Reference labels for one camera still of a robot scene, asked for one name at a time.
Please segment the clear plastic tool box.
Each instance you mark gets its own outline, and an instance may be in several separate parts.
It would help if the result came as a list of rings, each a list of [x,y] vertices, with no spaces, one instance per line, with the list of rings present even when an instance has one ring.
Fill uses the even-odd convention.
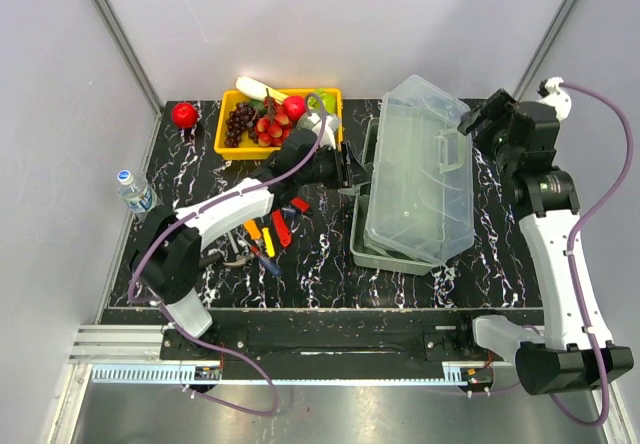
[[[469,107],[412,75],[368,125],[349,248],[356,265],[423,276],[474,243]]]

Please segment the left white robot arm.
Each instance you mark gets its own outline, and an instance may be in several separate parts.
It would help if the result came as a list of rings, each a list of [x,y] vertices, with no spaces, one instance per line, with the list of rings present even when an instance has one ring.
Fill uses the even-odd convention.
[[[184,209],[157,206],[145,218],[129,264],[129,299],[135,301],[136,284],[147,287],[170,322],[185,332],[181,344],[193,358],[209,357],[217,345],[213,318],[195,291],[205,248],[288,205],[302,186],[357,192],[371,181],[372,168],[359,162],[348,143],[332,147],[317,139],[312,130],[295,130],[235,187]]]

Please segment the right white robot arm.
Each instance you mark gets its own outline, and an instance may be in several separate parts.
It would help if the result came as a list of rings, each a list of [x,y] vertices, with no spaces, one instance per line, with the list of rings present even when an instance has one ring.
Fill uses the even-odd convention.
[[[603,388],[634,366],[599,312],[580,236],[580,204],[569,173],[555,165],[556,139],[571,109],[561,88],[539,101],[499,89],[467,112],[458,130],[498,167],[501,185],[529,249],[543,302],[544,332],[504,316],[484,316],[459,330],[457,352],[469,360],[488,350],[514,365],[530,395]]]

